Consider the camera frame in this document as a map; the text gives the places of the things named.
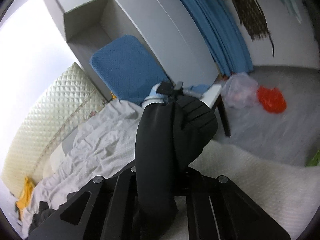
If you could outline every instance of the hanging cloth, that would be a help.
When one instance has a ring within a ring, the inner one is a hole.
[[[240,24],[246,28],[251,40],[269,37],[274,57],[274,45],[268,30],[267,21],[257,0],[231,0],[236,8]]]
[[[180,0],[201,32],[221,74],[253,70],[242,34],[223,0]]]

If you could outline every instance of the black sleeve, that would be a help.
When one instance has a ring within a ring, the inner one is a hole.
[[[145,108],[135,146],[142,239],[157,239],[172,224],[175,179],[216,131],[214,112],[193,97]]]

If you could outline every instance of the white shelf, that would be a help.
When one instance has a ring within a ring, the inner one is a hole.
[[[112,99],[112,96],[110,95],[110,89],[92,69],[89,60],[93,53],[110,42],[111,39],[100,24],[96,24],[81,31],[68,42],[69,47],[79,60],[87,76],[92,80],[97,89],[107,100]]]

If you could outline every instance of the blue towel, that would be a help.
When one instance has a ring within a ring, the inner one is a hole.
[[[95,52],[90,64],[122,100],[140,105],[152,87],[168,77],[134,36],[125,35]]]
[[[187,89],[202,95],[202,94],[203,94],[204,92],[206,92],[211,86],[212,86],[212,85],[197,85],[197,86],[188,87]]]
[[[247,45],[223,0],[180,0],[200,30],[222,74],[253,70]]]

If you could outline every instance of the brown scarf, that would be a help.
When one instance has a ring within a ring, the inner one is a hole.
[[[269,37],[274,57],[274,45],[268,30],[267,21],[257,0],[232,0],[236,8],[240,24],[246,28],[251,40],[262,40]]]

